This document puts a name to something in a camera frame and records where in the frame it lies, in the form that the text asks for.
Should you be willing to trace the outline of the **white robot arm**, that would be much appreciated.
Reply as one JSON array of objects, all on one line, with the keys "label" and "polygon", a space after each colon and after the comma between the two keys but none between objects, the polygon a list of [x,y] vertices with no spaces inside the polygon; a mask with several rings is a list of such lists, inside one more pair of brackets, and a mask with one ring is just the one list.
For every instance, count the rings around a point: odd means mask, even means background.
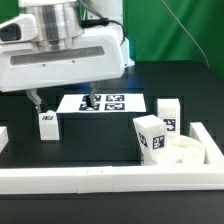
[{"label": "white robot arm", "polygon": [[18,0],[20,14],[0,24],[0,91],[24,90],[44,112],[39,88],[88,82],[89,107],[101,80],[116,79],[134,62],[123,3],[104,15],[83,0]]}]

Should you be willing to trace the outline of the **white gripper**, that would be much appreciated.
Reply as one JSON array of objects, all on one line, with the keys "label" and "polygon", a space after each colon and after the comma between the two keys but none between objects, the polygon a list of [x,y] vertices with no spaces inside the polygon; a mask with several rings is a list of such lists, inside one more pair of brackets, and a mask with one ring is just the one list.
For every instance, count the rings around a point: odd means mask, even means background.
[{"label": "white gripper", "polygon": [[86,29],[67,50],[40,52],[32,42],[0,45],[0,91],[27,90],[27,97],[41,113],[37,88],[91,82],[86,104],[93,108],[98,81],[124,73],[122,39],[119,26],[106,26]]}]

